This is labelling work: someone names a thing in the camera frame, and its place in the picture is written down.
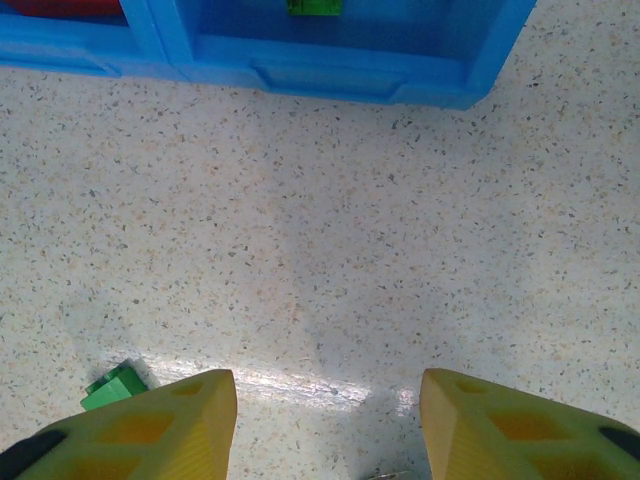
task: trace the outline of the terrazzo floor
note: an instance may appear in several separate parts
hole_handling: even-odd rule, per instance
[[[130,357],[230,479],[428,478],[445,367],[640,428],[640,2],[539,0],[468,112],[0,69],[0,448]]]

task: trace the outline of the green toy block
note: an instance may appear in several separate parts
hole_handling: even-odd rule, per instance
[[[289,15],[340,15],[342,0],[287,0]]]
[[[140,380],[129,361],[124,361],[85,388],[87,397],[80,400],[80,405],[89,411],[147,390],[149,388]]]

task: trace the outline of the blue plastic bin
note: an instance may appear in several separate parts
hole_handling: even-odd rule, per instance
[[[122,0],[116,26],[5,14],[0,61],[465,109],[489,92],[535,4],[343,2],[339,17],[292,17],[286,0]]]
[[[123,17],[69,20],[22,16],[0,0],[0,65],[184,80],[167,61],[147,4],[120,4]]]

